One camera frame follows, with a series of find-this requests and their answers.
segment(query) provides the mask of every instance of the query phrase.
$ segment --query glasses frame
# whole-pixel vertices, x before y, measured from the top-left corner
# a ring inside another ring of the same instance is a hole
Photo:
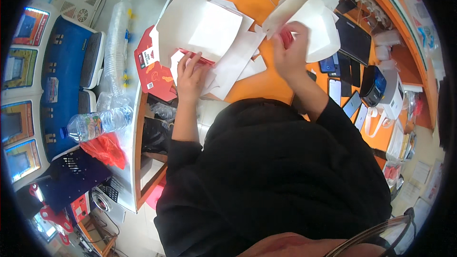
[[[366,240],[368,237],[373,237],[374,235],[379,235],[382,232],[386,231],[388,228],[394,227],[394,226],[399,226],[403,223],[406,223],[405,228],[403,228],[403,231],[400,233],[400,235],[395,239],[395,241],[390,245],[386,251],[381,254],[379,257],[386,257],[388,254],[391,254],[393,252],[393,249],[397,246],[397,244],[401,241],[403,236],[406,234],[406,231],[408,231],[409,226],[411,225],[411,222],[414,219],[414,214],[405,214],[401,216],[397,216],[395,218],[392,218],[390,220],[386,220],[383,223],[378,224],[377,226],[373,226],[372,228],[369,228],[356,236],[346,240],[345,242],[341,243],[339,246],[325,254],[323,257],[336,257],[339,254],[341,254],[344,250],[347,248],[360,244],[363,240]]]

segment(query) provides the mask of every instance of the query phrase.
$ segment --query blue bottle cap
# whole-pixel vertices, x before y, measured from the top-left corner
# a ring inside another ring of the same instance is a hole
[[[62,137],[62,139],[68,137],[68,130],[66,127],[60,127],[60,137]]]

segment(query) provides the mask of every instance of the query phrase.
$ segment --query eyeglasses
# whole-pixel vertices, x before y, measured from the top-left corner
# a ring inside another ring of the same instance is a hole
[[[379,257],[386,257],[386,256],[396,256],[394,248],[398,245],[398,243],[402,240],[406,232],[408,231],[409,226],[413,224],[414,226],[414,237],[416,235],[416,224],[414,223],[414,209],[409,208],[405,211],[404,215],[392,218],[390,220],[386,220],[383,223],[378,224],[372,228],[369,228],[356,236],[346,240],[345,242],[341,243],[338,247],[334,248],[329,253],[325,254],[324,257],[336,257],[341,254],[347,248],[360,244],[366,243],[369,239],[373,237],[379,237],[381,234],[389,235],[389,233],[395,234],[398,232],[398,228],[403,229],[400,231],[400,234],[394,241],[391,243],[390,247],[385,250],[383,254]]]

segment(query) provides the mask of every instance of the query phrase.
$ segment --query hand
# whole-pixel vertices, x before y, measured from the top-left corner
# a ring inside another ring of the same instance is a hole
[[[296,38],[291,46],[285,49],[279,33],[273,35],[275,67],[278,74],[293,88],[295,82],[303,82],[309,78],[305,69],[309,30],[298,21],[288,23],[284,28],[296,32]]]
[[[198,60],[202,57],[201,52],[198,52],[186,65],[191,54],[188,52],[178,63],[179,102],[186,104],[197,103],[205,85],[206,73],[209,70],[208,65],[197,65]]]

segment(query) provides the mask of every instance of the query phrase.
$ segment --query receipt printer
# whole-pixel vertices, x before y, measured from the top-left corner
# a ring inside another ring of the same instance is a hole
[[[403,107],[403,84],[396,69],[383,70],[382,74],[387,85],[384,91],[384,97],[376,107],[383,108],[387,118],[397,119]]]
[[[386,79],[377,66],[368,66],[363,71],[360,98],[368,107],[379,104],[386,90]]]

